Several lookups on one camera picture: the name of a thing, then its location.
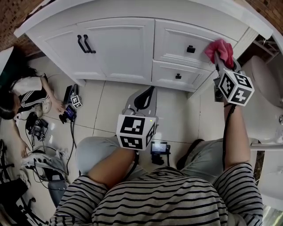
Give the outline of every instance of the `hand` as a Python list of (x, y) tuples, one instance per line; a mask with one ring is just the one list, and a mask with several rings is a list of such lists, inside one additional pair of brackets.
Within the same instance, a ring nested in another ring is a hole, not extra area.
[(20, 150), (21, 150), (21, 156), (22, 158), (26, 157), (27, 155), (27, 149), (30, 151), (30, 148), (28, 147), (27, 143), (24, 142), (22, 139), (20, 141)]
[(64, 113), (65, 112), (65, 107), (62, 103), (62, 101), (57, 100), (56, 98), (51, 100), (52, 102), (52, 107), (54, 107), (54, 109), (56, 109), (59, 113)]

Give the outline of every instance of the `tile floor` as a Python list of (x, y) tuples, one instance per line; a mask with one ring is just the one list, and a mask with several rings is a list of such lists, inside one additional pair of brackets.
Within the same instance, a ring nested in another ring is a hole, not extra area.
[[(47, 57), (32, 60), (30, 64), (31, 67), (46, 73), (55, 96), (63, 100), (66, 87), (73, 85), (74, 82)], [(131, 83), (88, 80), (85, 87), (80, 87), (83, 107), (77, 111), (74, 128), (76, 143), (88, 136), (114, 136), (118, 115), (128, 97), (144, 87)], [(171, 166), (176, 165), (176, 161), (195, 139), (212, 140), (223, 136), (223, 104), (214, 102), (213, 87), (208, 88), (194, 100), (187, 100), (186, 92), (158, 87), (156, 114), (159, 117), (159, 126), (154, 139), (167, 141), (171, 145)], [(21, 115), (23, 119), (27, 116), (28, 113)], [(72, 147), (70, 124), (62, 124), (53, 109), (43, 118), (49, 123), (45, 145), (67, 148), (69, 155)], [(19, 131), (21, 137), (28, 143), (25, 121), (19, 121)], [(20, 153), (17, 151), (18, 144), (11, 139), (11, 131), (6, 121), (1, 122), (0, 135), (8, 147), (8, 159), (15, 163), (16, 174), (20, 168)], [(140, 160), (141, 165), (148, 171), (157, 168), (151, 163), (149, 149), (141, 153)], [(69, 182), (72, 182), (79, 175), (75, 163), (75, 151), (70, 159), (69, 171)], [(31, 170), (28, 170), (28, 174), (31, 188), (27, 192), (27, 197), (36, 198), (37, 201), (33, 204), (35, 213), (48, 220), (55, 211), (49, 191), (35, 181), (35, 179), (38, 181), (38, 178), (36, 176), (34, 178)]]

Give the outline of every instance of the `striped shirt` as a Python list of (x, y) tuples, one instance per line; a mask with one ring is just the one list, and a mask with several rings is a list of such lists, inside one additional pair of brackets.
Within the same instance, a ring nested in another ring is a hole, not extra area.
[(241, 163), (213, 185), (170, 167), (110, 190), (80, 176), (64, 193), (50, 225), (259, 226), (262, 217), (262, 199), (252, 167)]

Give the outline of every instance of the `wrist strap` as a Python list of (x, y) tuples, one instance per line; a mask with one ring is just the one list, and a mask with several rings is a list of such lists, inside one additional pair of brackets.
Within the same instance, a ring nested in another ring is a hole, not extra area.
[(227, 106), (229, 106), (229, 105), (232, 105), (232, 103), (225, 104), (224, 107), (227, 107)]

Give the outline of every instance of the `gray shorts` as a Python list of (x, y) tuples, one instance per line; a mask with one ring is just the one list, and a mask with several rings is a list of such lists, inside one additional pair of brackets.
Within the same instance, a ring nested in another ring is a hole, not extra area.
[[(76, 163), (79, 171), (86, 175), (93, 166), (109, 156), (117, 147), (119, 147), (119, 142), (115, 136), (83, 139), (76, 149)], [(200, 177), (213, 183), (223, 173), (222, 139), (203, 141), (198, 144), (189, 154), (181, 172), (187, 177)], [(147, 174), (148, 172), (137, 165), (127, 181)]]

